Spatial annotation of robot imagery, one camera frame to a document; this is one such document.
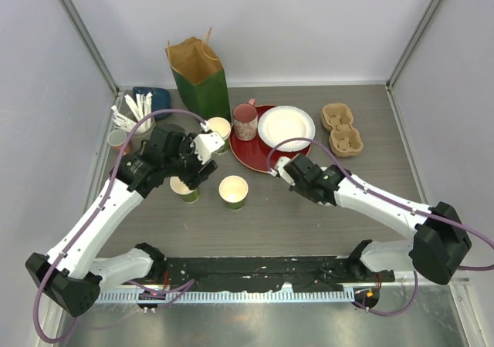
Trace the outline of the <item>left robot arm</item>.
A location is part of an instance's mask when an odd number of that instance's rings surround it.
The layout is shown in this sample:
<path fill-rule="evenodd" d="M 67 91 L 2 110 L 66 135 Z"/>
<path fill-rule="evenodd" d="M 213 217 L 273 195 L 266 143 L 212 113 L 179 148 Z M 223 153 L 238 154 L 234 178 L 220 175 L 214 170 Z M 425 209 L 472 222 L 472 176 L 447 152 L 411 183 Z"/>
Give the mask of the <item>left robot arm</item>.
<path fill-rule="evenodd" d="M 147 243 L 114 258 L 98 253 L 123 219 L 165 179 L 176 177 L 190 190 L 217 169 L 213 154 L 225 142 L 217 132 L 186 133 L 167 124 L 153 129 L 140 153 L 122 157 L 99 197 L 76 226 L 47 254 L 33 253 L 25 263 L 42 292 L 73 317 L 87 312 L 98 296 L 134 279 L 157 284 L 166 258 Z"/>

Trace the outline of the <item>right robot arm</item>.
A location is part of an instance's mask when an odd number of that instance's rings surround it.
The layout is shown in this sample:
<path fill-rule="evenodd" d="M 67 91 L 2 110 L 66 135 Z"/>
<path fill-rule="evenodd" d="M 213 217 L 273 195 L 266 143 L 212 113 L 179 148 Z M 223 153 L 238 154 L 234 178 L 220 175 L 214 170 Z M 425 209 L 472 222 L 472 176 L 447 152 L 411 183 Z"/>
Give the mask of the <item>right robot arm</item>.
<path fill-rule="evenodd" d="M 275 170 L 291 191 L 313 203 L 356 211 L 403 237 L 386 243 L 362 241 L 348 263 L 357 281 L 382 271 L 416 271 L 435 284 L 446 285 L 472 246 L 456 210 L 447 203 L 430 207 L 400 198 L 349 170 L 320 167 L 302 154 L 279 158 Z"/>

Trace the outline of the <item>green paper cups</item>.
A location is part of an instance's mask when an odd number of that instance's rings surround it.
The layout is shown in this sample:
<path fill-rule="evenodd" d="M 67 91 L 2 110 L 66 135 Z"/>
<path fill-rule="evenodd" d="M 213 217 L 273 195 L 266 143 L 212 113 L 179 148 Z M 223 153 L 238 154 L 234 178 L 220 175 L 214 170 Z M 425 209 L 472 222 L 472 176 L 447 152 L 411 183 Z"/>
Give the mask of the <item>green paper cups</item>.
<path fill-rule="evenodd" d="M 211 130 L 218 132 L 224 141 L 224 145 L 216 153 L 217 154 L 226 153 L 229 149 L 229 146 L 230 146 L 230 143 L 229 143 L 229 137 L 231 134 L 230 122 L 227 119 L 221 118 L 221 117 L 212 117 L 209 120 L 207 120 L 207 122 L 208 122 L 208 125 L 211 127 Z"/>

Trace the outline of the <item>green paper cup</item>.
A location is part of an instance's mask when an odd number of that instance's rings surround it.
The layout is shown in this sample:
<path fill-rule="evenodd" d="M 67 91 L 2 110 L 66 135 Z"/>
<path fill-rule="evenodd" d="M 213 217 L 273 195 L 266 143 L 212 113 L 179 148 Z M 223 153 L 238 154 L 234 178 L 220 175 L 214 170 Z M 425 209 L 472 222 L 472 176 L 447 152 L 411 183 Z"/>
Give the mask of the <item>green paper cup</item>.
<path fill-rule="evenodd" d="M 232 211 L 240 210 L 245 205 L 249 192 L 247 181 L 236 175 L 225 177 L 218 187 L 218 193 L 226 207 Z"/>
<path fill-rule="evenodd" d="M 200 197 L 200 191 L 198 188 L 194 190 L 188 188 L 188 186 L 183 183 L 178 177 L 170 178 L 170 188 L 184 202 L 189 204 L 194 203 Z"/>

